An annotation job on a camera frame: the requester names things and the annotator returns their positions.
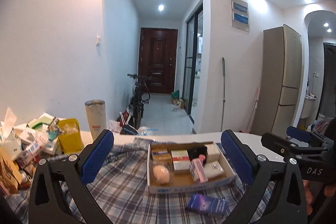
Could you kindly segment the white tissue pack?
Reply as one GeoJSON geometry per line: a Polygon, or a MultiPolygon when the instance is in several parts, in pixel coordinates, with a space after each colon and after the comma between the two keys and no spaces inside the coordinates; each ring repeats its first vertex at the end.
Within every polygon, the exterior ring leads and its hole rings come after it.
{"type": "Polygon", "coordinates": [[[206,177],[211,180],[224,174],[224,169],[218,161],[207,162],[204,167],[206,177]]]}

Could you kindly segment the clutter pile of packages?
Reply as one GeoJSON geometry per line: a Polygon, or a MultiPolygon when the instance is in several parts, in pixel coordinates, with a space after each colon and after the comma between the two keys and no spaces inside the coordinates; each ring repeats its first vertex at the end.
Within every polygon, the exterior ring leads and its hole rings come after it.
{"type": "Polygon", "coordinates": [[[17,193],[29,183],[41,153],[53,156],[61,151],[56,117],[45,114],[20,126],[16,121],[17,116],[7,108],[1,122],[1,192],[5,195],[17,193]]]}

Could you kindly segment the red and grey box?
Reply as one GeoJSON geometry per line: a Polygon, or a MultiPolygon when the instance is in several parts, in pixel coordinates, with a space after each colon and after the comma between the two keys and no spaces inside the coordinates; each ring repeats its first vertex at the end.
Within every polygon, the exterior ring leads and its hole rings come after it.
{"type": "Polygon", "coordinates": [[[171,157],[175,174],[183,174],[189,172],[191,162],[187,150],[172,150],[171,157]]]}

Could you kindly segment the purple cigarette pack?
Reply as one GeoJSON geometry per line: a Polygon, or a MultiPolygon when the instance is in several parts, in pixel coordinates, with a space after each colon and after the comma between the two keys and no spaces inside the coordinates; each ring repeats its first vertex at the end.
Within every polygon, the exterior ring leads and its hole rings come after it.
{"type": "Polygon", "coordinates": [[[191,195],[186,210],[202,215],[225,216],[228,201],[194,193],[191,195]]]}

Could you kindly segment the white light switch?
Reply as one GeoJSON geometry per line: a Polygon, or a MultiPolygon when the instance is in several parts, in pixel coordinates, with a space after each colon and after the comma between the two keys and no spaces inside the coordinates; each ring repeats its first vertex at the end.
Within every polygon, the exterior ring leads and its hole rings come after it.
{"type": "Polygon", "coordinates": [[[96,36],[96,45],[99,46],[101,44],[100,36],[96,36]]]}

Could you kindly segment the white steel tumbler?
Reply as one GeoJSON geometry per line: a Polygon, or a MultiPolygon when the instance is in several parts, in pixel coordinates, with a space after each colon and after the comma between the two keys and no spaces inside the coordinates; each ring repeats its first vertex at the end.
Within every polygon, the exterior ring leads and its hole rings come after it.
{"type": "Polygon", "coordinates": [[[100,133],[106,129],[105,101],[89,100],[85,103],[85,111],[92,139],[95,141],[100,133]]]}

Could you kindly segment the pink and white box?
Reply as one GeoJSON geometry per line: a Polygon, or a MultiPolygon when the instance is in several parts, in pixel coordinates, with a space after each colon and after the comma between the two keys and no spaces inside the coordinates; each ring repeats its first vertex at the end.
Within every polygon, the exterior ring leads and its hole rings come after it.
{"type": "Polygon", "coordinates": [[[195,184],[208,182],[208,178],[199,158],[192,159],[190,164],[190,173],[195,184]]]}

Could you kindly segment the black plush toy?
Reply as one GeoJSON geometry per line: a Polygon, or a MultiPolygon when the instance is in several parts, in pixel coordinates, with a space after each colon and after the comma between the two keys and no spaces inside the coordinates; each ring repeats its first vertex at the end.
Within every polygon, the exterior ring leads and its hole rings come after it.
{"type": "Polygon", "coordinates": [[[190,161],[199,158],[200,155],[206,156],[207,155],[207,147],[206,146],[200,146],[196,148],[191,148],[187,150],[188,156],[190,161]]]}

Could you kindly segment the small white box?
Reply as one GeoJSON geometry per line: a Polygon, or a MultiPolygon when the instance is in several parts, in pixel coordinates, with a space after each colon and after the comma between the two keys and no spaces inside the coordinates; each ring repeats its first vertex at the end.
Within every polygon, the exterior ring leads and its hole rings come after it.
{"type": "Polygon", "coordinates": [[[211,143],[211,144],[205,144],[205,147],[207,148],[206,153],[207,162],[218,161],[221,154],[218,150],[217,145],[215,143],[211,143]]]}

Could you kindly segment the pink round puff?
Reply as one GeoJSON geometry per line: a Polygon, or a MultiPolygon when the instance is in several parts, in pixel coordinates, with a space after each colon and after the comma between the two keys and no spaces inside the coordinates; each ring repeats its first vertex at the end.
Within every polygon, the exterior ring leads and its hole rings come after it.
{"type": "Polygon", "coordinates": [[[153,167],[153,176],[158,184],[164,185],[170,182],[170,171],[164,165],[155,165],[153,167]]]}

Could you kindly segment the beige refrigerator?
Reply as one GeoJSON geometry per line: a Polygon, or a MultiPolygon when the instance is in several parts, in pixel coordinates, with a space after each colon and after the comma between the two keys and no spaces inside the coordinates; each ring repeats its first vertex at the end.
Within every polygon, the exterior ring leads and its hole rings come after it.
{"type": "Polygon", "coordinates": [[[299,98],[301,35],[286,24],[264,30],[263,34],[261,87],[251,133],[284,138],[299,98]]]}

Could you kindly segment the bags by the door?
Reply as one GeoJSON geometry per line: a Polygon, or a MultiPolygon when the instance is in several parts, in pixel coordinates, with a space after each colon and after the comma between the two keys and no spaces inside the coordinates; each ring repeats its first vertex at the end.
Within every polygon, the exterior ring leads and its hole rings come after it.
{"type": "Polygon", "coordinates": [[[179,111],[179,110],[184,109],[185,102],[180,97],[179,90],[171,93],[171,104],[173,105],[174,111],[179,111]]]}

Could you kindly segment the shallow cardboard box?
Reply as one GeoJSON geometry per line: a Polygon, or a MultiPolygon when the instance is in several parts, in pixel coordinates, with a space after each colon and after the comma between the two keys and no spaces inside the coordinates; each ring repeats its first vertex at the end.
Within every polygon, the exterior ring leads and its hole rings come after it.
{"type": "Polygon", "coordinates": [[[214,142],[148,146],[147,188],[151,194],[213,189],[235,177],[236,173],[214,142]]]}

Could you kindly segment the dark red entrance door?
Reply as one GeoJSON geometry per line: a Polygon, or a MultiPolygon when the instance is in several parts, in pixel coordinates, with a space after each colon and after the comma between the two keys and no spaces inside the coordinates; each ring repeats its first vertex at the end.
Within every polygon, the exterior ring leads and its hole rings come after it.
{"type": "Polygon", "coordinates": [[[141,28],[138,74],[146,77],[150,93],[174,90],[178,30],[141,28]]]}

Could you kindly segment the yellow plastic container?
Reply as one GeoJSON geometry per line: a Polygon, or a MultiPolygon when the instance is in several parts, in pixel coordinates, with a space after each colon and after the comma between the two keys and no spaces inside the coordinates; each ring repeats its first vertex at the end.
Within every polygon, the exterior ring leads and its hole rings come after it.
{"type": "Polygon", "coordinates": [[[80,125],[77,119],[60,120],[57,126],[62,132],[58,139],[65,154],[77,153],[84,148],[80,134],[80,125]]]}

